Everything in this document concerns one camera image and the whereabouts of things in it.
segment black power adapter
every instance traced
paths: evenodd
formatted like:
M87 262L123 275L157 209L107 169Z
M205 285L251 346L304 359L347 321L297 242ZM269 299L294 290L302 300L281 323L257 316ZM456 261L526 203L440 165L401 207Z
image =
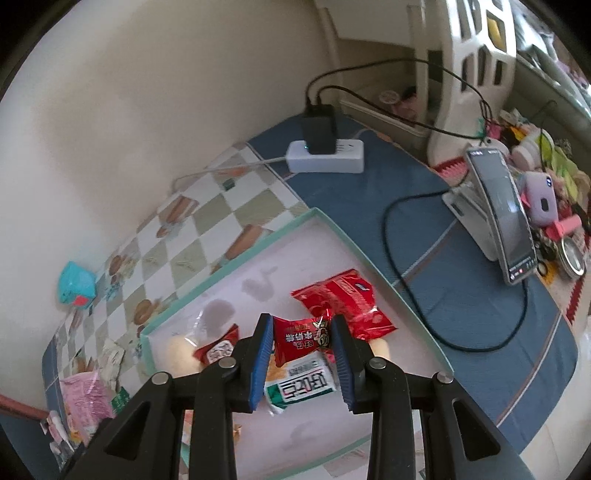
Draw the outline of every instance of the black power adapter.
M336 153L336 118L335 107L332 105L307 103L301 119L301 130L310 154Z

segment white cable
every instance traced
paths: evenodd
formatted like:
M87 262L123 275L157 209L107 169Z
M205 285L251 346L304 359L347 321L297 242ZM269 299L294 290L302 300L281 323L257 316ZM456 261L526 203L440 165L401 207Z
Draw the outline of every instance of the white cable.
M276 157L276 158L270 158L269 160L259 160L257 162L253 162L253 163L241 163L239 165L228 166L228 167L206 168L202 171L199 171L196 173L190 173L189 175L183 175L182 177L174 179L172 182L172 185L171 185L171 192L172 193L177 192L176 184L179 180L189 179L192 177L198 177L199 175L204 175L206 173L215 173L218 171L236 170L237 168L257 168L257 167L260 167L261 165L267 165L269 163L276 163L276 162L284 161L284 160L285 160L285 157Z

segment white wall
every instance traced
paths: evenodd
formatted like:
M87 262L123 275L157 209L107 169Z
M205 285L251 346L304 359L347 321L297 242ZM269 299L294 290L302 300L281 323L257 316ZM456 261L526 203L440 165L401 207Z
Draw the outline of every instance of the white wall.
M304 0L82 0L0 104L0 392L45 406L67 260L97 268L205 166L303 107L328 69Z

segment red candy wrapper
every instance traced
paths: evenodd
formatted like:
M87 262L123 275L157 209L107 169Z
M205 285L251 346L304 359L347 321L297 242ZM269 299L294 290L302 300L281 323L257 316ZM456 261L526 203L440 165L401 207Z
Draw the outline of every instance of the red candy wrapper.
M331 309L347 320L354 338L371 340L396 330L376 306L371 283L351 269L318 283L291 292L314 316Z
M193 356L205 366L214 364L225 356L231 356L239 340L238 332L238 325L232 325L222 338L195 350Z
M308 355L316 350L328 349L330 310L316 318L303 320L284 320L273 317L273 335L275 338L275 364L277 367L286 362Z

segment pink snack bag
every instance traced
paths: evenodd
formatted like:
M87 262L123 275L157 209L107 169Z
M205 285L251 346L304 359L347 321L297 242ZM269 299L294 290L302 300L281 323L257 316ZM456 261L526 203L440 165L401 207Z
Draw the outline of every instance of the pink snack bag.
M103 419L115 417L109 394L98 371L83 372L61 380L64 402L72 414L74 427L88 445Z

